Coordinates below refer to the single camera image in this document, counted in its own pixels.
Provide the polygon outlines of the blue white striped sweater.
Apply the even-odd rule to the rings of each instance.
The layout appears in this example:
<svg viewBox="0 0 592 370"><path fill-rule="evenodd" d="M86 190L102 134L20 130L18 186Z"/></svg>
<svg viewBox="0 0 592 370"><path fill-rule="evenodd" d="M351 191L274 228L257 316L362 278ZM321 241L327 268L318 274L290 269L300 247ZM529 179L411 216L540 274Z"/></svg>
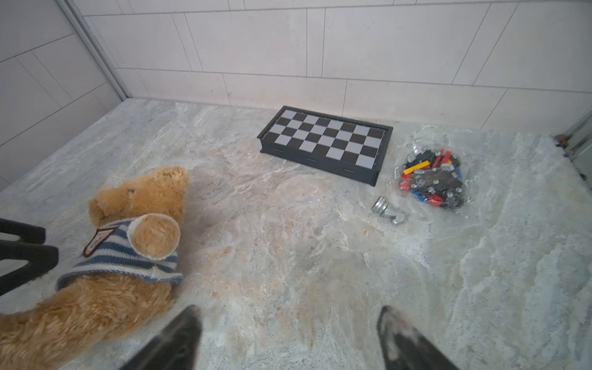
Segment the blue white striped sweater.
<svg viewBox="0 0 592 370"><path fill-rule="evenodd" d="M56 289L92 274L122 274L177 285L183 280L177 272L179 241L179 224L164 214L106 224L97 229L78 262L58 279Z"/></svg>

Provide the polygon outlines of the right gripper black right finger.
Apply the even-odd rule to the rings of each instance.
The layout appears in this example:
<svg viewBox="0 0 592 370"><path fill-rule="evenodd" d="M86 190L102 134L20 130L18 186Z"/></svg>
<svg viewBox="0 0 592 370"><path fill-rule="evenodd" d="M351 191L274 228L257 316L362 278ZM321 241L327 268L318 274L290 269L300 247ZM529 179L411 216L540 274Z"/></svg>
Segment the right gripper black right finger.
<svg viewBox="0 0 592 370"><path fill-rule="evenodd" d="M459 370L399 309L385 305L377 333L387 370Z"/></svg>

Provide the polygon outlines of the brown teddy bear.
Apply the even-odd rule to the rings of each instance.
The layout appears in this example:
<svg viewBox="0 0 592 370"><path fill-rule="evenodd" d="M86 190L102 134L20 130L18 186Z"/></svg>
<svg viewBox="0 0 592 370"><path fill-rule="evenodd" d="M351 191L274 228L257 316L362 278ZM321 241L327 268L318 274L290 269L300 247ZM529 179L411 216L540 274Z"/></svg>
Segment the brown teddy bear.
<svg viewBox="0 0 592 370"><path fill-rule="evenodd" d="M167 215L181 227L189 184L186 169L160 168L100 191L88 203L89 218L96 231L146 214ZM124 339L173 306L175 286L122 274L80 276L35 308L1 317L1 367L57 369L100 342Z"/></svg>

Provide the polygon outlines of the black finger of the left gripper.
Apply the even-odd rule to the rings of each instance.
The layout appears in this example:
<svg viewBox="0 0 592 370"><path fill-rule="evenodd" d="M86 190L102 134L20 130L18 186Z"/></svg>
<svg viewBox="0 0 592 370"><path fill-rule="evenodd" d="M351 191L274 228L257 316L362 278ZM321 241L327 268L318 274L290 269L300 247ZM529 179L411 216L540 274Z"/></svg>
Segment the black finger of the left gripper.
<svg viewBox="0 0 592 370"><path fill-rule="evenodd" d="M59 249L54 246L2 241L2 261L15 260L26 263L15 271L1 275L1 295L47 274L58 265L59 259Z"/></svg>
<svg viewBox="0 0 592 370"><path fill-rule="evenodd" d="M16 241L43 245L46 241L46 229L14 220L1 219L1 232L17 237Z"/></svg>

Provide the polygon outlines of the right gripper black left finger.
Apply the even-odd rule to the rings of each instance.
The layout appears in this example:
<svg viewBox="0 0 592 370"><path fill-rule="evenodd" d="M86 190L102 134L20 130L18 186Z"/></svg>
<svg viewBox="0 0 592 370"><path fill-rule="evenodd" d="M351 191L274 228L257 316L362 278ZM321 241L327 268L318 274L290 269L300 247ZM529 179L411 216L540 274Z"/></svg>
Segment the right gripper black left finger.
<svg viewBox="0 0 592 370"><path fill-rule="evenodd" d="M188 305L120 369L193 369L202 333L200 308Z"/></svg>

